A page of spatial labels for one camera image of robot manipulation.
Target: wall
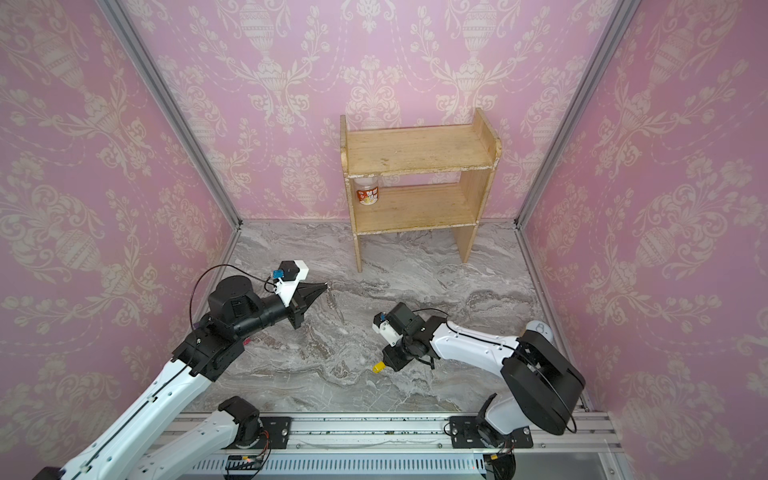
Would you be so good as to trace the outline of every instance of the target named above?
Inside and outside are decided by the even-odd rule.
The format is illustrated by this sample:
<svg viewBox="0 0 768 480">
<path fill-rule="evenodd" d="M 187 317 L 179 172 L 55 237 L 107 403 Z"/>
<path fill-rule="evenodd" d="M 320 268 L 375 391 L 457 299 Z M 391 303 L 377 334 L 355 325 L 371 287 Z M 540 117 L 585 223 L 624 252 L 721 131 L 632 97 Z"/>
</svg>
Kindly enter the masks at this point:
<svg viewBox="0 0 768 480">
<path fill-rule="evenodd" d="M 641 480 L 768 478 L 767 15 L 642 2 L 526 232 Z"/>
<path fill-rule="evenodd" d="M 244 218 L 348 216 L 341 114 L 411 127 L 474 106 L 504 144 L 485 215 L 515 217 L 614 3 L 123 0 Z"/>
<path fill-rule="evenodd" d="M 154 378 L 231 229 L 94 2 L 2 2 L 0 45 L 0 462 L 31 478 Z"/>
</svg>

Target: marble floor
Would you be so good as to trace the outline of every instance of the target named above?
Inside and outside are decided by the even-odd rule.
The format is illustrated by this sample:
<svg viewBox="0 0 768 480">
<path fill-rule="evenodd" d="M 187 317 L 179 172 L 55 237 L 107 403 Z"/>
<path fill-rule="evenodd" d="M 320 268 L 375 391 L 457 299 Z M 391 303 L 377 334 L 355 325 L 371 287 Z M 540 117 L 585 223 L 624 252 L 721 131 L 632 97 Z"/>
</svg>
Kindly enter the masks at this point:
<svg viewBox="0 0 768 480">
<path fill-rule="evenodd" d="M 230 263 L 262 276 L 281 260 L 304 260 L 307 281 L 326 281 L 329 290 L 300 329 L 284 321 L 254 335 L 187 411 L 212 411 L 233 395 L 264 412 L 477 411 L 505 389 L 491 373 L 451 360 L 438 360 L 435 370 L 412 362 L 375 374 L 386 343 L 371 323 L 402 301 L 444 310 L 469 328 L 520 334 L 542 314 L 511 225 L 482 224 L 466 264 L 450 230 L 371 235 L 361 244 L 358 273 L 348 224 L 244 225 Z"/>
</svg>

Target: shelf board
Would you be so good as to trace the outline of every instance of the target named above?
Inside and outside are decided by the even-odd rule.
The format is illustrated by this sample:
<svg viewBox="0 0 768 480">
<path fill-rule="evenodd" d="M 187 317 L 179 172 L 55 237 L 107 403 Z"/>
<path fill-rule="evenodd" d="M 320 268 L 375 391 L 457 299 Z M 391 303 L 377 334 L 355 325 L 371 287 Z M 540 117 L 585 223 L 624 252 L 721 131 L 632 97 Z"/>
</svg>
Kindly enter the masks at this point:
<svg viewBox="0 0 768 480">
<path fill-rule="evenodd" d="M 358 235 L 475 225 L 459 184 L 380 187 L 373 205 L 354 204 Z"/>
<path fill-rule="evenodd" d="M 350 131 L 347 177 L 428 174 L 494 167 L 471 125 Z"/>
</svg>

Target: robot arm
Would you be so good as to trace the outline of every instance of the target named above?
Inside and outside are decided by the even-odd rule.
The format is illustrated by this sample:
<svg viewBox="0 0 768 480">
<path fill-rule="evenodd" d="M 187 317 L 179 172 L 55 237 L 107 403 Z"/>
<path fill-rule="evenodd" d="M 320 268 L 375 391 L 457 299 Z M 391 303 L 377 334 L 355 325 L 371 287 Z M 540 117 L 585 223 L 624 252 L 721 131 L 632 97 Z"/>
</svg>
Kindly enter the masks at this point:
<svg viewBox="0 0 768 480">
<path fill-rule="evenodd" d="M 208 297 L 210 312 L 174 350 L 173 358 L 147 390 L 64 468 L 44 468 L 35 480 L 124 480 L 129 476 L 147 480 L 176 478 L 168 475 L 166 468 L 183 472 L 187 462 L 192 462 L 190 455 L 178 454 L 179 445 L 185 452 L 194 450 L 195 455 L 202 455 L 237 442 L 238 438 L 246 441 L 254 435 L 258 437 L 258 410 L 239 397 L 233 397 L 220 405 L 220 411 L 204 422 L 205 425 L 201 424 L 202 430 L 191 432 L 197 434 L 184 435 L 166 445 L 162 452 L 153 454 L 161 458 L 165 455 L 163 462 L 152 461 L 153 468 L 137 467 L 131 471 L 176 415 L 240 356 L 244 351 L 243 342 L 249 336 L 282 319 L 288 319 L 294 329 L 301 326 L 304 313 L 328 288 L 325 283 L 301 283 L 306 279 L 307 271 L 302 261 L 282 262 L 273 275 L 280 277 L 276 294 L 265 298 L 255 294 L 245 276 L 229 276 L 221 280 Z M 202 435 L 210 436 L 203 440 Z M 174 465 L 171 459 L 178 460 L 180 466 Z"/>
<path fill-rule="evenodd" d="M 380 372 L 399 371 L 422 356 L 454 359 L 501 377 L 509 391 L 494 394 L 478 414 L 478 432 L 492 446 L 513 430 L 534 424 L 562 435 L 584 389 L 584 377 L 552 346 L 552 331 L 532 321 L 522 336 L 499 336 L 466 329 L 446 318 L 428 320 L 404 303 L 374 317 L 373 329 L 389 342 Z"/>
</svg>

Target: mounting plate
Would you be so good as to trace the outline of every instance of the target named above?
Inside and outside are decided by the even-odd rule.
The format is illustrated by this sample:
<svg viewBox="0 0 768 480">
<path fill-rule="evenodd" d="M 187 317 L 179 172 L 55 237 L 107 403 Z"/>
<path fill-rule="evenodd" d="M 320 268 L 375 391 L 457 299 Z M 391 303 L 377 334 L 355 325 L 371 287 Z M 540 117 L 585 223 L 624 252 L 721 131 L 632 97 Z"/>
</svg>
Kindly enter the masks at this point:
<svg viewBox="0 0 768 480">
<path fill-rule="evenodd" d="M 270 449 L 285 450 L 288 447 L 290 437 L 290 417 L 259 417 L 261 425 L 270 434 Z M 261 451 L 266 444 L 266 437 L 260 436 L 258 441 L 250 447 L 252 450 Z"/>
<path fill-rule="evenodd" d="M 451 417 L 449 431 L 453 433 L 454 430 L 456 433 L 451 435 L 451 444 L 454 449 L 488 448 L 478 434 L 476 416 Z M 512 430 L 512 433 L 509 434 L 509 438 L 511 440 L 512 448 L 514 449 L 533 448 L 533 438 L 531 437 L 531 429 L 529 427 Z"/>
</svg>

